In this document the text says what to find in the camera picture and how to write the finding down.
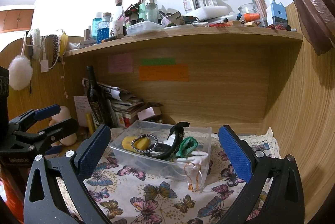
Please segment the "white fluffy duster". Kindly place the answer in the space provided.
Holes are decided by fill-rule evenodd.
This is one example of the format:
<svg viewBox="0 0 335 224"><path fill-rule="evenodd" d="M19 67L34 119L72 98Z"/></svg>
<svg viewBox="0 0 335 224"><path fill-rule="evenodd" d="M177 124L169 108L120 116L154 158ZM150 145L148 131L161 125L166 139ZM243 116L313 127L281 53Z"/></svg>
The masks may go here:
<svg viewBox="0 0 335 224"><path fill-rule="evenodd" d="M26 88L31 81L33 68L25 55L17 55L9 65L9 85L15 91Z"/></svg>

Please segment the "blue liquid bottle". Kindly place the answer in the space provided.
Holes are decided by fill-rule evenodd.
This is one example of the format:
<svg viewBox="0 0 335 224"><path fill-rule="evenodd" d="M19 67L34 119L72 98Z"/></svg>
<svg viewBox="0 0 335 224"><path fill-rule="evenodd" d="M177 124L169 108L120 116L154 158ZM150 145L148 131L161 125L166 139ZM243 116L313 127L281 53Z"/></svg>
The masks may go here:
<svg viewBox="0 0 335 224"><path fill-rule="evenodd" d="M111 13L105 12L103 14L101 22L98 24L97 30L97 43L100 44L106 38L110 36L110 19Z"/></svg>

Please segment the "green pump bottle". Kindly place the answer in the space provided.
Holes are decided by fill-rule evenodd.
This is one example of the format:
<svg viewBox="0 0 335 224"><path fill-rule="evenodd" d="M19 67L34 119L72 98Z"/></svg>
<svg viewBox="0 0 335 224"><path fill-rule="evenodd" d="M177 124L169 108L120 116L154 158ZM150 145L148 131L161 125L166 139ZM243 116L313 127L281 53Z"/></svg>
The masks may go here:
<svg viewBox="0 0 335 224"><path fill-rule="evenodd" d="M146 0L139 0L138 23L145 21L145 2Z"/></svg>

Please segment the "dark wine bottle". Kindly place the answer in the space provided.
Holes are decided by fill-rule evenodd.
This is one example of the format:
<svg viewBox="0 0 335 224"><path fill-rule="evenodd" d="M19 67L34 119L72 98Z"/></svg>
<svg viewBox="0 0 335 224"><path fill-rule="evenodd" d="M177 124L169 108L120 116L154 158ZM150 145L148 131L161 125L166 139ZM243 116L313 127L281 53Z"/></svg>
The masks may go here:
<svg viewBox="0 0 335 224"><path fill-rule="evenodd" d="M92 65L86 66L88 71L89 88L87 92L88 101L93 111L93 115L99 125L105 124L106 126L112 126L112 120L110 116L110 109L107 103L107 99L104 96L103 89L97 83L94 67Z"/></svg>

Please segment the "white paper note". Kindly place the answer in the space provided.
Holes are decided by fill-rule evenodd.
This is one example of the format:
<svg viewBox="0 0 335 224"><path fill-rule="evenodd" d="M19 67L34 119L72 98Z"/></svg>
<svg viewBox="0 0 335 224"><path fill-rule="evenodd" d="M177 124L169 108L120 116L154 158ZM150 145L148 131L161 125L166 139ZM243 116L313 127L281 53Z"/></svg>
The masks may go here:
<svg viewBox="0 0 335 224"><path fill-rule="evenodd" d="M74 96L77 121L81 127L88 127L86 114L91 112L87 96Z"/></svg>

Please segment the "clear plastic storage box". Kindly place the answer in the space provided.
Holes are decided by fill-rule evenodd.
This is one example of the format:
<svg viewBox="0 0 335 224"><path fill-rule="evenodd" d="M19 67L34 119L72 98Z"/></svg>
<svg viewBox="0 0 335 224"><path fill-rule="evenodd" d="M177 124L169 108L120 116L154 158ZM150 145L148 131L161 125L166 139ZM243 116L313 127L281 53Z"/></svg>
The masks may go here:
<svg viewBox="0 0 335 224"><path fill-rule="evenodd" d="M135 121L110 143L127 170L176 181L206 179L211 155L211 128Z"/></svg>

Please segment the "stack of papers and books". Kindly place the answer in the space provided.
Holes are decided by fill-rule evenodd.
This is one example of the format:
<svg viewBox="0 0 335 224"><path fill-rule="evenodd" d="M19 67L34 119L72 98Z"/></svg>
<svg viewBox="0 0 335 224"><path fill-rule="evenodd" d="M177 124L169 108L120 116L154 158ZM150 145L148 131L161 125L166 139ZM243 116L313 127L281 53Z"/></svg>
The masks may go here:
<svg viewBox="0 0 335 224"><path fill-rule="evenodd" d="M137 113L145 107L142 99L137 98L125 89L112 87L98 82L104 91L111 110L111 118L115 126L128 128L138 119Z"/></svg>

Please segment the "small white cardboard box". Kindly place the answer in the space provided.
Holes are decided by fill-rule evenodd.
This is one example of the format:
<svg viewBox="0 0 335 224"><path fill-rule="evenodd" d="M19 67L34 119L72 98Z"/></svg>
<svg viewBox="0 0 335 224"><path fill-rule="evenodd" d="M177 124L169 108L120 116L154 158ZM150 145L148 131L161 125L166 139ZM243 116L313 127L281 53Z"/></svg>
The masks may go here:
<svg viewBox="0 0 335 224"><path fill-rule="evenodd" d="M138 119L140 121L147 120L152 117L161 115L161 110L159 106L151 106L137 113Z"/></svg>

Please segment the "tall clear jar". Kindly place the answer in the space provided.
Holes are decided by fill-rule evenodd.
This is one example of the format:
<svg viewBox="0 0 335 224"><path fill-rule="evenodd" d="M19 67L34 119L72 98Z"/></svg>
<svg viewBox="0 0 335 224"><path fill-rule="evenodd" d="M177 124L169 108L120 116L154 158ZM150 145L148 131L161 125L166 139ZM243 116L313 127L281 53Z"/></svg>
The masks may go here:
<svg viewBox="0 0 335 224"><path fill-rule="evenodd" d="M265 0L251 0L251 1L255 4L259 14L261 15L262 25L267 26L267 14L266 14L267 6Z"/></svg>

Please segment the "black white fabric headband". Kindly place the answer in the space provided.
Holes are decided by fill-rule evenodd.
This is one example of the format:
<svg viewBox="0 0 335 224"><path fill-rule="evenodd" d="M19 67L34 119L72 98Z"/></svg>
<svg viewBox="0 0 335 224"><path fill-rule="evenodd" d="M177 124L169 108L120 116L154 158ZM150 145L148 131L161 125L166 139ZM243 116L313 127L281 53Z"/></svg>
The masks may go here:
<svg viewBox="0 0 335 224"><path fill-rule="evenodd" d="M157 143L156 147L147 154L147 156L160 159L167 160L174 153L177 152L180 143L184 139L184 128L188 128L190 126L189 122L179 122L175 124L171 129L168 135L168 138L174 137L172 144L168 143Z"/></svg>

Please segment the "clear rectangular container on shelf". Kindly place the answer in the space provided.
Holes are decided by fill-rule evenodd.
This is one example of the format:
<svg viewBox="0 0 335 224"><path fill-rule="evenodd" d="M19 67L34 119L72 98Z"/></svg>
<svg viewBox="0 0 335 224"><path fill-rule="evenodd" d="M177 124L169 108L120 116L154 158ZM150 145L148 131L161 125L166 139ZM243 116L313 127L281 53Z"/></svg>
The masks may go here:
<svg viewBox="0 0 335 224"><path fill-rule="evenodd" d="M134 36L138 33L145 33L151 31L160 31L163 30L164 27L160 24L153 23L151 21L143 21L141 23L137 23L135 25L131 25L127 28L127 35Z"/></svg>

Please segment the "yellow sponge block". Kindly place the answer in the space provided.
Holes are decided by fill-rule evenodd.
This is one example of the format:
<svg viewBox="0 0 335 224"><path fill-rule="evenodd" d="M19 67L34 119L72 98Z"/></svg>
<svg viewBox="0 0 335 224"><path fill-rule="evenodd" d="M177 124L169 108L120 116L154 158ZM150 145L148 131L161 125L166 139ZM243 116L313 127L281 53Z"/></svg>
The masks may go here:
<svg viewBox="0 0 335 224"><path fill-rule="evenodd" d="M126 136L121 142L123 149L128 151L136 151L132 148L131 143L135 140L137 136ZM140 138L136 142L134 142L133 146L139 150L146 150L151 144L151 140L147 137Z"/></svg>

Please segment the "green fabric scrunchie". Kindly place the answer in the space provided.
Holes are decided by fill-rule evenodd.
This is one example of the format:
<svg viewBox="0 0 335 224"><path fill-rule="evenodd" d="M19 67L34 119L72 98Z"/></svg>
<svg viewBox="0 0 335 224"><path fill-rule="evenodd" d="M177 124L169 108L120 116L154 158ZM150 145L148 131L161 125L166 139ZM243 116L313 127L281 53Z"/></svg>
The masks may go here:
<svg viewBox="0 0 335 224"><path fill-rule="evenodd" d="M175 153L178 158L185 158L198 147L198 141L194 137L186 137Z"/></svg>

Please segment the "wooden shelf board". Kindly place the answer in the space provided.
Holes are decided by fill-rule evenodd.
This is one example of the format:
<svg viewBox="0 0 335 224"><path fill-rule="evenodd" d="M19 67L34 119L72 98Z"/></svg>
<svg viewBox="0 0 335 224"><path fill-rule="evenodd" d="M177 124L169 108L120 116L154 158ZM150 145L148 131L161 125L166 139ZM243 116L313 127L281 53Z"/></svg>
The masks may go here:
<svg viewBox="0 0 335 224"><path fill-rule="evenodd" d="M71 50L65 53L65 57L74 57L82 54L123 54L138 50L187 46L294 45L300 44L302 41L302 34L287 30L247 26L172 28L140 33L83 49Z"/></svg>

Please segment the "white tray with dispensers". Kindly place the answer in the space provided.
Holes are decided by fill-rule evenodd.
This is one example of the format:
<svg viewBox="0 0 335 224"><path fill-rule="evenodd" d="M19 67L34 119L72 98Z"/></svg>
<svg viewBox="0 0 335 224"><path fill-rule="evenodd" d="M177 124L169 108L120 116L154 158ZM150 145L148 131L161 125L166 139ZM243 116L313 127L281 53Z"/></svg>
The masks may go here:
<svg viewBox="0 0 335 224"><path fill-rule="evenodd" d="M185 16L206 21L229 14L226 6L218 5L216 0L183 0Z"/></svg>

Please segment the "orange tube on shelf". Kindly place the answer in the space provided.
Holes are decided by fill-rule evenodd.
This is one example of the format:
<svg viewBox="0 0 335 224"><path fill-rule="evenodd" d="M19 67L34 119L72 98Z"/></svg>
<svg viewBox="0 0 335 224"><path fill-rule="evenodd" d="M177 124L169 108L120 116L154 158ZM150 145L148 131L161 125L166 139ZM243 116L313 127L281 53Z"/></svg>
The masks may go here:
<svg viewBox="0 0 335 224"><path fill-rule="evenodd" d="M238 13L236 20L239 21L245 21L246 23L252 22L252 21L257 21L261 18L261 15L259 13Z"/></svg>

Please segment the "butterfly print tablecloth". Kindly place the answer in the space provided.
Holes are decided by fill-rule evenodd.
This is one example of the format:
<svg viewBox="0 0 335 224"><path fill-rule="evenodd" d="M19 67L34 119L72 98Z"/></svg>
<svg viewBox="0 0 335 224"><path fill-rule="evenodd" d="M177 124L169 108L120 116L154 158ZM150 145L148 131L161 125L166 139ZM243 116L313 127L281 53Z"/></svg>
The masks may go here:
<svg viewBox="0 0 335 224"><path fill-rule="evenodd" d="M118 163L107 149L91 178L84 182L111 223L217 223L241 193L239 178L212 135L209 170L200 191Z"/></svg>

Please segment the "orange sticky note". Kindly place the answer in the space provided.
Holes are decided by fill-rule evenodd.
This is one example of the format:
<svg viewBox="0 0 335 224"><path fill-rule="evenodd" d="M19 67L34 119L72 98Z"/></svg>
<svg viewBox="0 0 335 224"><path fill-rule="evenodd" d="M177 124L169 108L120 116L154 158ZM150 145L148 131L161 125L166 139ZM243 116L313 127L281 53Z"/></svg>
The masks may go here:
<svg viewBox="0 0 335 224"><path fill-rule="evenodd" d="M140 81L188 82L188 65L139 66Z"/></svg>

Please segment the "blue box on shelf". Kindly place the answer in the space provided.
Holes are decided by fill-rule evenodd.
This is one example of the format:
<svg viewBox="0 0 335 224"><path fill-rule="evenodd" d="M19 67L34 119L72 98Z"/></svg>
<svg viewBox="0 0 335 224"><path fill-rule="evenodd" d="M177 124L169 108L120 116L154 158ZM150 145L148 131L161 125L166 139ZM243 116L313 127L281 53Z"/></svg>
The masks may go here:
<svg viewBox="0 0 335 224"><path fill-rule="evenodd" d="M268 25L282 25L284 27L288 25L286 9L282 3L273 0L266 9L266 15Z"/></svg>

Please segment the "green sticky note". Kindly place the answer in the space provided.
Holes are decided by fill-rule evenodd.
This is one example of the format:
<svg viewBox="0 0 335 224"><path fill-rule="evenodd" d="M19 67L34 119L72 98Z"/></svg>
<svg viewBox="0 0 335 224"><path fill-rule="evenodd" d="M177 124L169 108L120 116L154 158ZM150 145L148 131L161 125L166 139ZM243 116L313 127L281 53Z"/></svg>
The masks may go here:
<svg viewBox="0 0 335 224"><path fill-rule="evenodd" d="M142 66L176 65L176 61L174 58L143 58L140 64Z"/></svg>

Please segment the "beige cylindrical roll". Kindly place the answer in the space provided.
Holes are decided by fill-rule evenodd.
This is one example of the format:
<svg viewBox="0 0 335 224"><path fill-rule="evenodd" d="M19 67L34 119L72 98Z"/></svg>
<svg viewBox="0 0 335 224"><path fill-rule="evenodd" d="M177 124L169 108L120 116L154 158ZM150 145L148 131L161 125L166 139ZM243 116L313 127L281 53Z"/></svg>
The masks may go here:
<svg viewBox="0 0 335 224"><path fill-rule="evenodd" d="M76 131L78 129L78 123L76 120L72 119L70 111L66 106L60 106L60 113L55 114L50 118L49 126L55 124L61 125L66 136L52 144L52 146L60 144L64 146L74 145L77 141Z"/></svg>

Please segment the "pink sticky note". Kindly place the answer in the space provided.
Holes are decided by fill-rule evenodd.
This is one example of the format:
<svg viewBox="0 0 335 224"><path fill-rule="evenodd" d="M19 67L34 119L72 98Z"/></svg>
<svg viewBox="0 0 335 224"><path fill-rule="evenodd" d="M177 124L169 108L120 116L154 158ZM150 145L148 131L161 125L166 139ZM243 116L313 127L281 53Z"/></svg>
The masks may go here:
<svg viewBox="0 0 335 224"><path fill-rule="evenodd" d="M108 56L108 72L110 74L133 73L133 59L131 54Z"/></svg>

